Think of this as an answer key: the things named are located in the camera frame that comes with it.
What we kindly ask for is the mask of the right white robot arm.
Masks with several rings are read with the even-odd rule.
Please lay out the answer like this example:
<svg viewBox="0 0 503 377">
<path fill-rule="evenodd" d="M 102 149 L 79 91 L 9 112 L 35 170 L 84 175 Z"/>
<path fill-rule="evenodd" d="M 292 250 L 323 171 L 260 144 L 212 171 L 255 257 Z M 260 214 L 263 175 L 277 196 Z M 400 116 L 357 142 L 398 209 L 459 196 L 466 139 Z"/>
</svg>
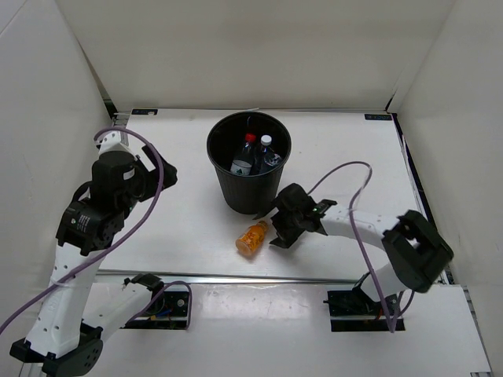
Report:
<svg viewBox="0 0 503 377">
<path fill-rule="evenodd" d="M 384 267 L 369 270 L 349 291 L 329 292 L 326 302 L 335 317 L 395 314 L 392 299 L 406 290 L 427 292 L 453 259 L 447 242 L 416 210 L 398 217 L 350 210 L 330 199 L 315 202 L 298 184 L 281 190 L 256 216 L 272 210 L 276 247 L 289 248 L 304 232 L 315 232 L 353 239 L 387 255 Z"/>
</svg>

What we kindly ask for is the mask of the orange juice bottle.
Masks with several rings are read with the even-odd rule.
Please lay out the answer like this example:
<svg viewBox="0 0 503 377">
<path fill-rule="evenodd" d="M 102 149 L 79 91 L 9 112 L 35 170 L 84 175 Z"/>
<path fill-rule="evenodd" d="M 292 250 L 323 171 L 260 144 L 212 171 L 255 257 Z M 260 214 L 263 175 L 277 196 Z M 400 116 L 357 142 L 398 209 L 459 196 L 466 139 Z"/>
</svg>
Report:
<svg viewBox="0 0 503 377">
<path fill-rule="evenodd" d="M 262 246 L 268 232 L 269 226 L 266 221 L 261 220 L 250 226 L 235 241 L 237 251 L 246 258 L 251 258 Z"/>
</svg>

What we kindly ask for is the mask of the red label water bottle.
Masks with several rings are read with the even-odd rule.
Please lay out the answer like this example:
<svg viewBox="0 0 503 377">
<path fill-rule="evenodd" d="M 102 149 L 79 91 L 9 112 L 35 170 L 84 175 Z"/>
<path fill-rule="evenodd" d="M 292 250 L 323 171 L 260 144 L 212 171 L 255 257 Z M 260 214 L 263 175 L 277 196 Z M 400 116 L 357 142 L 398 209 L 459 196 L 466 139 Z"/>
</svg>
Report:
<svg viewBox="0 0 503 377">
<path fill-rule="evenodd" d="M 254 163 L 255 142 L 256 136 L 254 134 L 245 134 L 244 141 L 241 143 L 233 157 L 230 167 L 230 172 L 232 174 L 248 176 L 251 173 Z"/>
</svg>

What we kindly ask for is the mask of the blue label bottle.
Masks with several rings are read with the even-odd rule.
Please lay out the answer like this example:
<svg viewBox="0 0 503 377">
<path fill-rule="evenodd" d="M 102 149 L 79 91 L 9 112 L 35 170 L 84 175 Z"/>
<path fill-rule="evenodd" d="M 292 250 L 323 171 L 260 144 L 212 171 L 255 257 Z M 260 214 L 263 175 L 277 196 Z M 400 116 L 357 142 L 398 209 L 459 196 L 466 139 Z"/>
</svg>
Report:
<svg viewBox="0 0 503 377">
<path fill-rule="evenodd" d="M 264 174 L 271 171 L 282 162 L 282 157 L 271 147 L 272 140 L 272 137 L 268 134 L 264 134 L 260 138 L 259 145 L 255 150 L 254 168 L 256 174 Z"/>
</svg>

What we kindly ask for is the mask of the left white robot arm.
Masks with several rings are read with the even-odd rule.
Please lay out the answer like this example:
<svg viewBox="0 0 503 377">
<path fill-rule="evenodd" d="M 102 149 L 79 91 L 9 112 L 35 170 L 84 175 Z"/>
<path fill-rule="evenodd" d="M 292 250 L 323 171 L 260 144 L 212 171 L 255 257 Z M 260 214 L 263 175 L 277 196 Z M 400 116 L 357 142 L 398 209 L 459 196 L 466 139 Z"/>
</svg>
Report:
<svg viewBox="0 0 503 377">
<path fill-rule="evenodd" d="M 144 312 L 158 313 L 165 303 L 166 284 L 143 273 L 126 280 L 109 304 L 84 314 L 105 257 L 140 229 L 161 192 L 177 182 L 176 168 L 149 141 L 130 133 L 142 142 L 152 170 L 123 143 L 121 134 L 108 128 L 95 135 L 98 158 L 91 179 L 75 190 L 57 228 L 50 285 L 1 326 L 5 330 L 27 308 L 41 302 L 32 329 L 11 345 L 9 354 L 25 364 L 41 364 L 48 376 L 84 376 L 115 331 Z"/>
</svg>

